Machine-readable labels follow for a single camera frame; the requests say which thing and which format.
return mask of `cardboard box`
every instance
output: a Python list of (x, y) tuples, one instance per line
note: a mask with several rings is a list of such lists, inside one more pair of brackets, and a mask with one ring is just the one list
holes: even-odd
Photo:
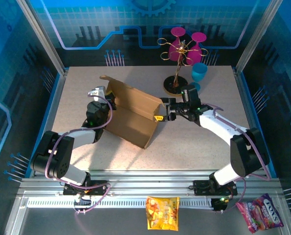
[(157, 128), (154, 115), (162, 101), (106, 75), (100, 79), (109, 81), (107, 92), (113, 92), (117, 107), (105, 130), (145, 149)]

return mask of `gear graphic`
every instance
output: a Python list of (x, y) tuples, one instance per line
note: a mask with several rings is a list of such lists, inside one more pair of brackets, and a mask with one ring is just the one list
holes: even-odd
[(18, 5), (16, 0), (0, 0), (0, 15), (11, 24), (18, 14)]
[(158, 16), (159, 13), (164, 14), (167, 9), (171, 9), (170, 5), (174, 3), (176, 3), (175, 0), (129, 0), (127, 5), (136, 14), (140, 13), (141, 16), (151, 17)]

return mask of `glass panel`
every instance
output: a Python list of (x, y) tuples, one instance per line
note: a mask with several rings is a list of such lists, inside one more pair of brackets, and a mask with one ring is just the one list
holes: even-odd
[(269, 0), (30, 2), (66, 67), (173, 65), (161, 60), (166, 48), (157, 39), (174, 41), (174, 26), (186, 29), (187, 42), (194, 32), (207, 35), (205, 64), (235, 66)]
[(0, 234), (30, 159), (56, 70), (16, 1), (0, 1)]
[(244, 76), (275, 170), (291, 188), (291, 1), (282, 2)]

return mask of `table surface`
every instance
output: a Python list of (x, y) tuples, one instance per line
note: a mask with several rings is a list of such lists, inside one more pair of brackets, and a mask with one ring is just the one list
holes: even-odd
[[(82, 125), (90, 102), (87, 93), (96, 86), (108, 84), (99, 79), (100, 75), (108, 75), (156, 97), (170, 97), (162, 83), (175, 70), (176, 66), (71, 67), (53, 131), (65, 132)], [(182, 67), (179, 74), (192, 82), (191, 70), (192, 67)], [(248, 127), (230, 66), (209, 66), (200, 85), (202, 102), (222, 107), (221, 115)], [(229, 162), (229, 146), (222, 139), (181, 117), (160, 123), (145, 150), (105, 131), (99, 142), (81, 146), (71, 156), (71, 163), (82, 170), (219, 169)]]

